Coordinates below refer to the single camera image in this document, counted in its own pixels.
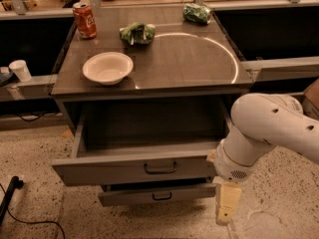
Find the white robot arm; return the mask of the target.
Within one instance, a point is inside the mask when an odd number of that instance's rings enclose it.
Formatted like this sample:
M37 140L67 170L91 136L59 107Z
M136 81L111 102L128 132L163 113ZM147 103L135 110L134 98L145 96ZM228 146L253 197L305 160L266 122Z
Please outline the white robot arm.
M275 146L291 149L319 163L319 120L306 116L289 95L247 94L230 111L232 126L216 150L207 156L223 179L216 187L216 223L227 225L256 161Z

